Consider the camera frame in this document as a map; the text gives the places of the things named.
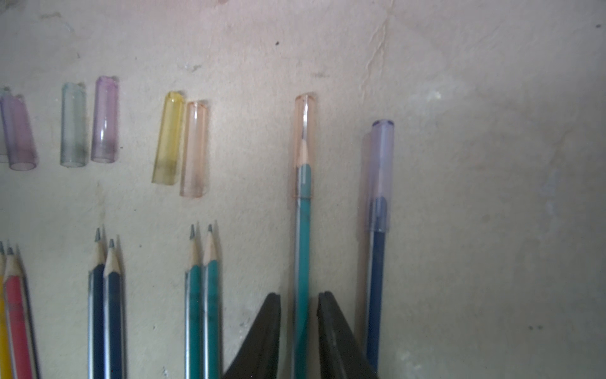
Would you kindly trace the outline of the green pencil orange cap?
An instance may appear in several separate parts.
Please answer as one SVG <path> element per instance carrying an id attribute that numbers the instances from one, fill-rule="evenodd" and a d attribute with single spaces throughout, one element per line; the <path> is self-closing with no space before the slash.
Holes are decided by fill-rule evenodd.
<path id="1" fill-rule="evenodd" d="M 220 378 L 219 258 L 212 224 L 203 255 L 203 306 L 203 378 Z"/>
<path id="2" fill-rule="evenodd" d="M 312 200 L 312 131 L 315 126 L 316 101 L 311 94 L 295 100 L 294 115 L 294 338 L 291 377 L 307 377 L 307 345 L 309 325 L 310 222 Z"/>

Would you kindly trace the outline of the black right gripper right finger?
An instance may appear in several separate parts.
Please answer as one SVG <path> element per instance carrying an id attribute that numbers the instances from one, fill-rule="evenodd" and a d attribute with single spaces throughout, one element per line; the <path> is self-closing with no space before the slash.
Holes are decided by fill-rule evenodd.
<path id="1" fill-rule="evenodd" d="M 377 379 L 331 292 L 318 295 L 320 374 L 323 379 Z"/>

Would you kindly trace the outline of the clear greenish pencil cap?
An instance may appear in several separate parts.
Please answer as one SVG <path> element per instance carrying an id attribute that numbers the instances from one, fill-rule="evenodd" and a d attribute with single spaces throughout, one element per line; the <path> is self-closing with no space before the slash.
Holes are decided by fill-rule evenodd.
<path id="1" fill-rule="evenodd" d="M 62 139 L 60 164 L 83 167 L 87 162 L 86 93 L 80 83 L 62 87 Z"/>

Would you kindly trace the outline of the green pencil yellow cap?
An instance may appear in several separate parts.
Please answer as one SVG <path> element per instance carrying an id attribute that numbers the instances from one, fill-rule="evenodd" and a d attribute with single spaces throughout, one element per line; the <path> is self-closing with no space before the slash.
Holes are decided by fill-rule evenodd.
<path id="1" fill-rule="evenodd" d="M 185 378 L 202 378 L 201 263 L 196 226 L 190 226 L 191 252 L 186 271 Z"/>

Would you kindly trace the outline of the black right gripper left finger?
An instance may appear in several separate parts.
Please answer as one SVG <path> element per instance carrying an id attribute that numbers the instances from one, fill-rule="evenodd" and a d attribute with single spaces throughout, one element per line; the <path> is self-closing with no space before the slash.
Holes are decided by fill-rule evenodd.
<path id="1" fill-rule="evenodd" d="M 276 379 L 280 328 L 281 298 L 269 293 L 223 378 Z"/>

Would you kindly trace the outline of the blue pencil violet cap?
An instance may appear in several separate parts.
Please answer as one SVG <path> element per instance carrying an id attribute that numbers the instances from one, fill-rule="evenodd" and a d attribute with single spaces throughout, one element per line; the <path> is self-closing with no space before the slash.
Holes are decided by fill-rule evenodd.
<path id="1" fill-rule="evenodd" d="M 104 377 L 123 379 L 126 377 L 122 271 L 115 241 L 110 240 L 104 268 Z"/>

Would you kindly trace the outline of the yellow striped pencil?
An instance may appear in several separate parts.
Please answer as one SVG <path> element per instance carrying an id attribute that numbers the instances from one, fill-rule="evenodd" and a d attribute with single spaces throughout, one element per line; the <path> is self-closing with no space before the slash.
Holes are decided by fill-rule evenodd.
<path id="1" fill-rule="evenodd" d="M 3 290 L 5 267 L 6 267 L 6 257 L 5 257 L 3 243 L 1 243 L 1 268 L 0 268 L 0 275 L 1 275 L 1 279 L 0 279 L 0 282 L 1 282 L 1 285 L 0 285 L 0 292 L 1 292 L 1 294 L 0 294 L 1 379 L 12 379 L 13 373 L 12 373 L 11 357 L 10 357 L 10 349 L 9 349 L 9 335 L 8 335 L 8 328 L 7 328 L 7 321 L 6 321 L 6 305 L 5 305 L 5 297 L 4 297 L 4 290 Z"/>

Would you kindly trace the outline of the red pencil purple cap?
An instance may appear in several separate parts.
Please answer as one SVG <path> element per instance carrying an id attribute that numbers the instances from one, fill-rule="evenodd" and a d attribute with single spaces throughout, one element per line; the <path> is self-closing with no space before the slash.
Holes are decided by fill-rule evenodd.
<path id="1" fill-rule="evenodd" d="M 38 378 L 39 371 L 25 274 L 20 258 L 11 247 L 8 247 L 6 251 L 3 292 L 13 378 Z"/>

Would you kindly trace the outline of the pink purple pencil cap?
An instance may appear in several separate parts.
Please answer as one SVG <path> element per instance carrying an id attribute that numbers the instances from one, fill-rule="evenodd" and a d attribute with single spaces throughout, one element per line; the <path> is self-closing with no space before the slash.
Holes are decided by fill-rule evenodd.
<path id="1" fill-rule="evenodd" d="M 25 99 L 22 96 L 6 95 L 3 110 L 9 168 L 14 171 L 30 171 L 38 164 L 38 154 Z"/>

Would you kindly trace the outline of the yellow clear pencil cap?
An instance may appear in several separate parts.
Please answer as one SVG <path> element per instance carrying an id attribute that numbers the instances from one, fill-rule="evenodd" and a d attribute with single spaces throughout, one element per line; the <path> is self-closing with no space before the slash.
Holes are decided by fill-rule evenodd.
<path id="1" fill-rule="evenodd" d="M 185 98 L 180 92 L 167 93 L 163 106 L 152 183 L 172 186 L 181 144 L 181 121 Z"/>

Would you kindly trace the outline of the violet clear pencil cap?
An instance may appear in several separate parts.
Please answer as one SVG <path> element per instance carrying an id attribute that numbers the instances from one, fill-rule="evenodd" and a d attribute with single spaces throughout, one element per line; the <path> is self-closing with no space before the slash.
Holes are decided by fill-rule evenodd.
<path id="1" fill-rule="evenodd" d="M 110 164 L 116 161 L 118 142 L 118 81 L 100 76 L 96 81 L 91 160 Z"/>

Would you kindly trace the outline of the peach clear pencil cap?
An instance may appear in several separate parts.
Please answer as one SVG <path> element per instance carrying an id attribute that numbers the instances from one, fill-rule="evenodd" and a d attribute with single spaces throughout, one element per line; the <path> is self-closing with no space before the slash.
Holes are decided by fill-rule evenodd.
<path id="1" fill-rule="evenodd" d="M 207 107 L 192 101 L 186 107 L 186 135 L 181 168 L 180 195 L 199 198 L 204 193 L 207 140 Z"/>

